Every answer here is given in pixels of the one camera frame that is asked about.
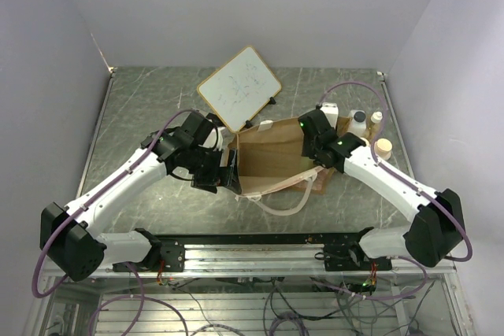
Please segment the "white square bottle black cap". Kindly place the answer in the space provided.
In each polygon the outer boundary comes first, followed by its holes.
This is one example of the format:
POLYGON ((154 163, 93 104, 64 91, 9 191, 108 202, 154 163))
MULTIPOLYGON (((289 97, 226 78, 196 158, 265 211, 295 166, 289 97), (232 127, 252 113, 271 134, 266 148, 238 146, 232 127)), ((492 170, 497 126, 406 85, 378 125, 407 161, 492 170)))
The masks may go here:
POLYGON ((364 111, 353 109, 349 113, 347 131, 359 138, 364 138, 367 132, 367 117, 364 111))

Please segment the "clear yellow liquid bottle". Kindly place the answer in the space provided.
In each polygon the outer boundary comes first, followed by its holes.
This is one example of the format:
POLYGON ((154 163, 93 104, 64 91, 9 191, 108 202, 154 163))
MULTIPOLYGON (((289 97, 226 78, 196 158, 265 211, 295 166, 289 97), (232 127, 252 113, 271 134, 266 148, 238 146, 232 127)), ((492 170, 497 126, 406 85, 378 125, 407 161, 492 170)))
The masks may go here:
POLYGON ((383 114, 381 111, 374 112, 369 118, 368 131, 369 140, 372 140, 379 133, 383 123, 383 114))

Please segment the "cream bottle peach cap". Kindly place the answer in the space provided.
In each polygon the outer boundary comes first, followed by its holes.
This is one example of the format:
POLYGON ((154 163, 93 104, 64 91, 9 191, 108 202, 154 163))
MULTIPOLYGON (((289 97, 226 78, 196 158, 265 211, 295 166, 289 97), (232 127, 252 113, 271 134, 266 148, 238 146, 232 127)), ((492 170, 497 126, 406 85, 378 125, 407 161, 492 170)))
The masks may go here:
POLYGON ((388 161, 391 158, 393 145, 389 139, 379 138, 374 143, 375 154, 382 160, 388 161))

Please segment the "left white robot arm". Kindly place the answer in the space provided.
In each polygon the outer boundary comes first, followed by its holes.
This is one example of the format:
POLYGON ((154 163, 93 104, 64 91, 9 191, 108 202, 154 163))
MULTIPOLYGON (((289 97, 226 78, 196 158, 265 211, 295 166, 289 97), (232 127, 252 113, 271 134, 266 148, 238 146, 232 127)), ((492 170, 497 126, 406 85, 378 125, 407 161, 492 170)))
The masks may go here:
POLYGON ((216 193, 241 192, 238 152, 225 149, 219 128, 201 113, 188 111, 180 126, 150 133, 113 174, 65 206, 42 211, 40 248, 73 281, 89 277, 101 264, 133 263, 144 271, 171 266, 182 271, 183 256, 143 228, 108 233, 106 228, 130 200, 183 168, 191 187, 216 193))

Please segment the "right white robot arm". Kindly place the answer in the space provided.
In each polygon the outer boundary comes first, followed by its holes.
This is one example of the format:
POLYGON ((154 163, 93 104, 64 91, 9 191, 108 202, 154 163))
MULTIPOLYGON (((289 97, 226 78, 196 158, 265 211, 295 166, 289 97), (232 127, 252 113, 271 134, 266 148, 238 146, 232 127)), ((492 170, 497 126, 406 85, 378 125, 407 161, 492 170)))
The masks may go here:
POLYGON ((433 268, 465 237, 460 197, 451 189, 425 186, 378 158, 356 135, 338 135, 321 109, 298 118, 302 154, 324 168, 353 177, 390 202, 408 221, 405 227, 361 231, 346 253, 358 270, 376 258, 409 257, 433 268))

